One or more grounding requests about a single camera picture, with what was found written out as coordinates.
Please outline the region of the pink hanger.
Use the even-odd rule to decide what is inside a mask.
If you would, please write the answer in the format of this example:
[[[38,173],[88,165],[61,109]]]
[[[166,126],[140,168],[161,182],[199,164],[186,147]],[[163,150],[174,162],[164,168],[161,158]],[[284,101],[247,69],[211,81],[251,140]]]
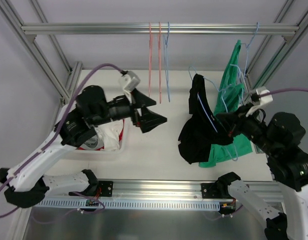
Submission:
[[[151,95],[151,71],[152,71],[153,36],[151,23],[149,23],[149,68],[148,68],[148,96]]]
[[[161,74],[161,22],[159,22],[159,32],[158,32],[158,76],[159,76],[159,103],[162,103],[162,74]]]

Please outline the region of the grey tank top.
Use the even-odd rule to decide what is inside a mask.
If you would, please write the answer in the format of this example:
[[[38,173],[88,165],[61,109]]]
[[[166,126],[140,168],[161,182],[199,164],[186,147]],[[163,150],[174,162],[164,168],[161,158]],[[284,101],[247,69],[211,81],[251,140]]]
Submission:
[[[100,142],[98,137],[95,135],[88,139],[86,142],[84,142],[80,148],[87,151],[95,151],[100,148]]]

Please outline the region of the black tank top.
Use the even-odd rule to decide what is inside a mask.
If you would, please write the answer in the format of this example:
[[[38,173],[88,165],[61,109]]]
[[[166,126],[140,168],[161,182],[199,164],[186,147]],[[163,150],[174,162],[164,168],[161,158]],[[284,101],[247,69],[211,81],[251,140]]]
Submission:
[[[180,155],[189,163],[206,162],[209,159],[211,145],[220,133],[221,125],[213,115],[208,104],[205,79],[195,74],[189,96],[189,114],[191,118],[183,126],[178,137]]]

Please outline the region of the green tank top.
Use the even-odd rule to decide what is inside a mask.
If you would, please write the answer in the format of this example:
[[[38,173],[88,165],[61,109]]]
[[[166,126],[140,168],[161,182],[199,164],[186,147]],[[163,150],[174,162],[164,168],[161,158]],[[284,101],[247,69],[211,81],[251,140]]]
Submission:
[[[234,46],[229,62],[224,70],[220,86],[218,88],[218,97],[213,114],[231,113],[238,109],[243,99],[244,84],[238,83],[240,68],[238,66],[241,41],[238,40]],[[240,134],[234,137],[233,143],[229,145],[212,144],[208,161],[200,162],[201,168],[212,168],[217,163],[229,160],[238,160],[239,157],[252,153],[251,143],[247,137]]]

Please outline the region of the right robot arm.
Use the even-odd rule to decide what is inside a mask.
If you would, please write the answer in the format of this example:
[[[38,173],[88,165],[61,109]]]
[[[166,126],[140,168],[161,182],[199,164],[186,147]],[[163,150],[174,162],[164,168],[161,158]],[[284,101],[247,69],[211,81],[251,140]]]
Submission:
[[[229,137],[244,135],[267,155],[267,165],[283,195],[285,212],[268,205],[229,172],[215,182],[222,198],[238,200],[262,225],[268,240],[308,240],[308,154],[300,147],[305,129],[292,113],[278,112],[266,124],[247,115],[247,106],[219,113]]]

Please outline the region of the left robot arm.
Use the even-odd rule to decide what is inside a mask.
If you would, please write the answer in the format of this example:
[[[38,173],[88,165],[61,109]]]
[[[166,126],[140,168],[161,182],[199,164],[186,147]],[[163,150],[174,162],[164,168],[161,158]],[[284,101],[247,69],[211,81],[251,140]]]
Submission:
[[[131,99],[120,95],[107,101],[100,86],[84,88],[76,97],[76,107],[65,109],[54,131],[31,156],[14,168],[0,168],[6,201],[19,208],[30,208],[47,196],[95,196],[99,181],[90,169],[61,176],[47,176],[46,172],[96,136],[97,126],[130,118],[134,126],[147,133],[167,122],[166,117],[148,109],[154,105],[155,100],[137,89],[131,92]]]

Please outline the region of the blue hanger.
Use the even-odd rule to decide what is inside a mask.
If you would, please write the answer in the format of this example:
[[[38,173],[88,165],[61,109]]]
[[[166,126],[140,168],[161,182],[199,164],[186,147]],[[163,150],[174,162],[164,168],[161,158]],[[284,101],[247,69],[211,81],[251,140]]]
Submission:
[[[246,48],[246,59],[245,59],[245,65],[244,65],[244,72],[243,72],[243,80],[244,83],[246,83],[246,79],[247,79],[247,64],[248,64],[248,59],[249,59],[249,50],[251,47],[251,44],[253,43],[254,38],[256,37],[258,30],[259,30],[259,26],[260,26],[260,22],[256,23],[256,28],[255,28],[255,32],[253,33],[250,41],[248,43],[245,43],[245,48]]]
[[[225,131],[225,122],[220,122],[208,104],[205,77],[191,77],[189,96],[191,118],[184,125],[178,140],[179,153],[190,164],[199,163],[201,168],[210,168],[217,163],[237,160],[252,152],[250,141],[242,134],[230,138]]]
[[[163,36],[163,52],[164,52],[164,66],[165,66],[165,79],[168,101],[171,102],[170,87],[169,87],[169,60],[168,60],[168,42],[170,34],[170,23],[167,24],[167,34]]]

